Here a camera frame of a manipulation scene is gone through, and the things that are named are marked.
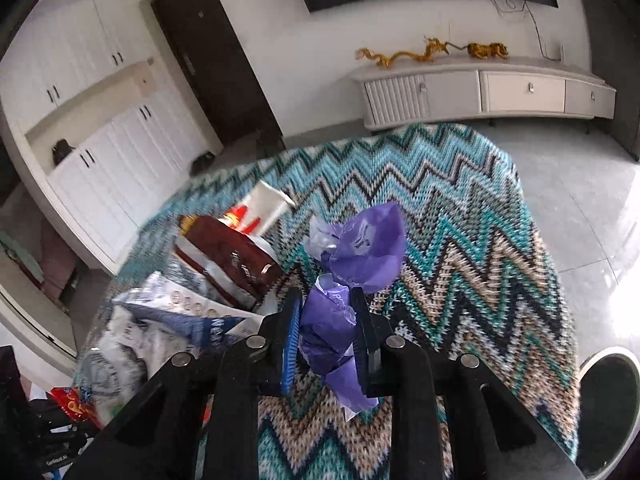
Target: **zigzag patterned blanket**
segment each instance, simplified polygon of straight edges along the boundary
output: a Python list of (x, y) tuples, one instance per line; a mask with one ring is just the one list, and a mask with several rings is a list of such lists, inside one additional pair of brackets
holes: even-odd
[[(421, 345), (479, 355), (575, 457), (575, 341), (558, 276), (509, 156), (467, 126), (412, 124), (192, 180), (142, 229), (109, 296), (166, 267), (178, 216), (218, 216), (260, 179), (297, 204), (266, 237), (285, 271), (280, 297), (291, 285), (308, 292), (320, 272), (301, 245), (312, 214), (345, 221), (395, 200), (406, 261), (372, 308)], [(387, 478), (390, 423), (389, 402), (345, 422), (321, 381), (299, 376), (290, 397), (261, 401), (260, 477)]]

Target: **black bag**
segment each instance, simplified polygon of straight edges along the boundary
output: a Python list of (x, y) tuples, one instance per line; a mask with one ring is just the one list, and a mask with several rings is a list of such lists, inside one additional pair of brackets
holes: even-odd
[(71, 153), (75, 148), (72, 148), (66, 139), (60, 139), (56, 142), (56, 145), (51, 149), (53, 153), (53, 164), (57, 166), (62, 162), (65, 157)]

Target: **drawer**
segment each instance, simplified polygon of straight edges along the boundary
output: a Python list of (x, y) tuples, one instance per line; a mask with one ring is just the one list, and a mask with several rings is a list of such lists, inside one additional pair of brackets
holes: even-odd
[(564, 78), (484, 72), (488, 112), (564, 112)]
[(376, 126), (481, 113), (477, 70), (377, 79), (365, 83), (365, 92)]
[(584, 81), (566, 81), (564, 113), (613, 119), (616, 90)]

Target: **crumpled purple paper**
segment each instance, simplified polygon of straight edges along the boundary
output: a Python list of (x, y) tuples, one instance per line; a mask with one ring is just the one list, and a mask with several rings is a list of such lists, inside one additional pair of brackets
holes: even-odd
[(353, 340), (356, 315), (349, 305), (349, 289), (322, 274), (306, 297), (300, 315), (300, 352), (311, 371), (321, 376), (350, 417), (378, 404), (362, 394), (358, 384)]
[(344, 225), (312, 217), (304, 247), (336, 282), (361, 286), (370, 294), (398, 277), (405, 242), (402, 210), (396, 202), (388, 202), (365, 209)]

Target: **red candy wrapper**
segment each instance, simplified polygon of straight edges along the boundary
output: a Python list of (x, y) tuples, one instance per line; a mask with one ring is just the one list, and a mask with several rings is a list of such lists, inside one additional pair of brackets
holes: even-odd
[(102, 425), (95, 415), (91, 393), (86, 388), (79, 386), (74, 388), (52, 388), (48, 395), (56, 401), (56, 404), (72, 421), (90, 420), (96, 428), (102, 429)]

